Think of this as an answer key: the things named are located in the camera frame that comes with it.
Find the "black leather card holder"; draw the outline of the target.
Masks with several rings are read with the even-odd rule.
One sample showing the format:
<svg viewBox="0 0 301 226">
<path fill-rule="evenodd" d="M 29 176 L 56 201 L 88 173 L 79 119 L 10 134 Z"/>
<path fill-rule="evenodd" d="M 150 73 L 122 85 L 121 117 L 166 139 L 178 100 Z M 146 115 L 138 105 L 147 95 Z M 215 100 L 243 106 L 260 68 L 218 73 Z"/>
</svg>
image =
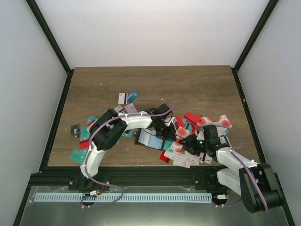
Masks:
<svg viewBox="0 0 301 226">
<path fill-rule="evenodd" d="M 135 145 L 141 145 L 152 149 L 163 150 L 164 141 L 156 137 L 157 132 L 150 129 L 138 129 L 135 137 Z"/>
</svg>

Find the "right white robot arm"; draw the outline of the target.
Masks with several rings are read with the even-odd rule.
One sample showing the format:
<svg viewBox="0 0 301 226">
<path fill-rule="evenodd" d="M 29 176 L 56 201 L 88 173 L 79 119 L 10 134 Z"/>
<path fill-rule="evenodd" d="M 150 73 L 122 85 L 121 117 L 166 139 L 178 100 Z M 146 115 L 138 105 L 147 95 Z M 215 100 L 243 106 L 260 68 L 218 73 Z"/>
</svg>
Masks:
<svg viewBox="0 0 301 226">
<path fill-rule="evenodd" d="M 221 143 L 218 129 L 221 125 L 205 125 L 179 143 L 190 154 L 205 153 L 225 168 L 209 177 L 210 186 L 219 190 L 226 186 L 240 196 L 240 201 L 251 212 L 268 212 L 280 207 L 284 198 L 272 167 L 257 163 L 236 152 L 237 147 Z"/>
</svg>

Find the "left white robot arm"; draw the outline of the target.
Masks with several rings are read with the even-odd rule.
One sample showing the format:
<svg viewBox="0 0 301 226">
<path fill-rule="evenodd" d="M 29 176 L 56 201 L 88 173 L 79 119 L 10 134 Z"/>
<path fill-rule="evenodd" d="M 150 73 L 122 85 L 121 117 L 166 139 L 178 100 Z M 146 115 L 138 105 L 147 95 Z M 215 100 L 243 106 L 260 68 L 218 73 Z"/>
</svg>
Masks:
<svg viewBox="0 0 301 226">
<path fill-rule="evenodd" d="M 158 108 L 150 108 L 137 113 L 118 113 L 114 109 L 107 110 L 89 128 L 89 148 L 84 162 L 80 166 L 82 176 L 79 184 L 85 190 L 96 185 L 99 165 L 105 153 L 113 148 L 122 134 L 133 129 L 153 129 L 155 137 L 160 140 L 176 140 L 176 131 L 172 124 L 173 107 L 162 104 Z"/>
</svg>

